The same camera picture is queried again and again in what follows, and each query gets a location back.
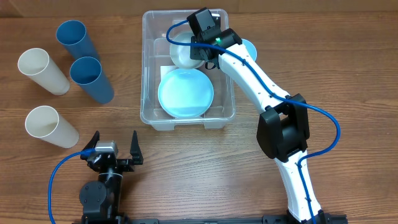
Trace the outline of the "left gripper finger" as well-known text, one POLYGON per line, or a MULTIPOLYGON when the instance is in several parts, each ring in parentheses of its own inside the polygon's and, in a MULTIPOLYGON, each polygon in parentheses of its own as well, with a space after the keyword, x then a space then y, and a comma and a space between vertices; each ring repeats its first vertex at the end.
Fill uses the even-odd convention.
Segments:
POLYGON ((88 144, 83 148, 83 150, 85 151, 88 149, 94 149, 99 140, 100 140, 100 132, 96 131, 91 140, 88 142, 88 144))
POLYGON ((133 131, 133 135, 132 135, 130 155, 132 156, 132 159, 143 159, 142 152, 139 147, 136 130, 133 131))

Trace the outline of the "grey bowl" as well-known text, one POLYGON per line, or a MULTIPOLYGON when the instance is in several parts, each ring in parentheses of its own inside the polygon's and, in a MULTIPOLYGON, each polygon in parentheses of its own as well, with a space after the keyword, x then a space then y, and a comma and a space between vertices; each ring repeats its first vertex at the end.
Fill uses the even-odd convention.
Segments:
MULTIPOLYGON (((193 32, 181 32, 172 40, 174 42, 190 43, 193 32)), ((190 58, 190 47, 185 45, 170 45, 170 57, 178 68, 193 69, 201 67, 205 62, 190 58)))

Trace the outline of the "light blue plate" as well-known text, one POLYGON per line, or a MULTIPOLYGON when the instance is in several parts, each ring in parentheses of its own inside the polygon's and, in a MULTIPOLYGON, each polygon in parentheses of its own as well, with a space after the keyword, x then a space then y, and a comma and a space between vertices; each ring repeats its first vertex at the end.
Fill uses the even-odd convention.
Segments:
POLYGON ((158 100, 174 118, 193 118, 204 114, 214 99, 208 76, 197 69, 178 68, 164 75, 158 87, 158 100))

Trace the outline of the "light blue bowl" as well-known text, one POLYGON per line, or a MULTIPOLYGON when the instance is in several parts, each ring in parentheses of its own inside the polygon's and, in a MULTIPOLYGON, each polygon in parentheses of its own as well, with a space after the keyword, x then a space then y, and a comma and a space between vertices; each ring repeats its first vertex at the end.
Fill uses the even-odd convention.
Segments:
POLYGON ((251 58, 254 61, 256 61, 256 59, 257 59, 257 49, 254 46, 254 44, 252 42, 250 42, 249 40, 247 40, 247 39, 242 39, 242 42, 243 42, 244 46, 246 47, 246 49, 247 49, 249 55, 251 56, 251 58))

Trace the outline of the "dark blue cup front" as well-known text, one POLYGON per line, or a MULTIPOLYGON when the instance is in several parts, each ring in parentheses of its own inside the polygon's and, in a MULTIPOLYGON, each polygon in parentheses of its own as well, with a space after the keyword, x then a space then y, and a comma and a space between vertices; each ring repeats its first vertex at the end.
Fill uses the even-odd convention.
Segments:
POLYGON ((96 102, 106 104, 114 98, 111 82, 98 59, 82 57, 74 61, 70 67, 70 76, 96 102))

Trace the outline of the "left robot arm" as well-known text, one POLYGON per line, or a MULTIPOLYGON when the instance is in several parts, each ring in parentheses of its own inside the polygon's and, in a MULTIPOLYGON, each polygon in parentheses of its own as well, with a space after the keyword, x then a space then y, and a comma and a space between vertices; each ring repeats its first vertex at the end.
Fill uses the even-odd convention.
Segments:
POLYGON ((139 147, 137 132, 132 134, 130 158, 119 159, 115 141, 101 141, 97 131, 81 151, 80 159, 98 173, 98 180, 87 182, 80 190, 83 205, 82 223, 131 223, 130 218, 119 211, 123 174, 133 172, 135 165, 142 165, 144 158, 139 147))

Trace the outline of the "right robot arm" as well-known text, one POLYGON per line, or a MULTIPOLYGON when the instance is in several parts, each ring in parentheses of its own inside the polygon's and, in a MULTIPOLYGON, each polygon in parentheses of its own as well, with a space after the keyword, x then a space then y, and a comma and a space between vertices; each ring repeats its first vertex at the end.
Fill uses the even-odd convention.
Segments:
POLYGON ((257 142, 278 166, 288 198, 289 223, 329 223, 318 203, 306 161, 309 125, 304 98, 278 87, 250 56, 242 39, 207 8, 187 17, 193 31, 193 59, 215 63, 231 77, 259 112, 257 142))

